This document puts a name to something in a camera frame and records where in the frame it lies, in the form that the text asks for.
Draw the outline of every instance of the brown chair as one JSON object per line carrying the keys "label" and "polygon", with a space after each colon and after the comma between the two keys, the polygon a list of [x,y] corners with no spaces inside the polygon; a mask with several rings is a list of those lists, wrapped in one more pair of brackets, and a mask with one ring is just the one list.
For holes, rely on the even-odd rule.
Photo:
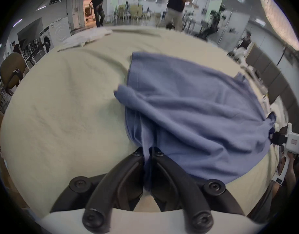
{"label": "brown chair", "polygon": [[11,53],[1,64],[0,76],[3,82],[3,88],[10,95],[13,96],[11,89],[18,85],[19,80],[23,79],[23,72],[25,71],[26,63],[21,54]]}

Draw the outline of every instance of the doorway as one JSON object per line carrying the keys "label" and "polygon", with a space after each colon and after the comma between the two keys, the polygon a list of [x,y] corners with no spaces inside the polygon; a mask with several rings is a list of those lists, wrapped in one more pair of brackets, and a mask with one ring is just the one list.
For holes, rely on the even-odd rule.
{"label": "doorway", "polygon": [[91,1],[92,0],[83,0],[84,25],[86,28],[96,26],[94,10],[89,7]]}

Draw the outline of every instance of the robotic arm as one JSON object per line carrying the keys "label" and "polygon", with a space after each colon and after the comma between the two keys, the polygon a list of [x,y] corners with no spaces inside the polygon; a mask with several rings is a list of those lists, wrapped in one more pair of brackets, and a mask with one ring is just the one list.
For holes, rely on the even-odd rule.
{"label": "robotic arm", "polygon": [[299,134],[292,132],[292,124],[288,123],[288,129],[286,135],[280,135],[279,133],[273,134],[272,143],[284,146],[284,157],[286,158],[283,170],[281,174],[276,172],[272,178],[273,181],[279,185],[283,184],[285,175],[287,173],[289,156],[288,152],[299,155]]}

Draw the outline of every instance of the washer door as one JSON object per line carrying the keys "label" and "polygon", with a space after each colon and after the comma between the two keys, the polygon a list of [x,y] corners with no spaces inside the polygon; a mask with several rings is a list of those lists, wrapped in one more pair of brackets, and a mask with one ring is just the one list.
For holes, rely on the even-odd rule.
{"label": "washer door", "polygon": [[51,41],[50,41],[48,36],[43,37],[43,43],[45,43],[45,42],[49,45],[49,48],[50,48],[51,47]]}

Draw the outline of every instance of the white sheet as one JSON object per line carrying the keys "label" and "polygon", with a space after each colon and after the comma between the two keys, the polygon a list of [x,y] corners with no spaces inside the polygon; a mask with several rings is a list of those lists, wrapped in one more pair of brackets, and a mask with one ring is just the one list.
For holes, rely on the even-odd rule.
{"label": "white sheet", "polygon": [[[16,188],[38,217],[49,213],[72,178],[106,173],[136,149],[125,132],[124,107],[113,95],[125,83],[133,51],[183,58],[231,76],[243,72],[223,50],[184,33],[109,29],[111,35],[83,47],[50,51],[22,80],[5,113],[3,156]],[[276,166],[271,148],[250,172],[227,185],[246,214]]]}

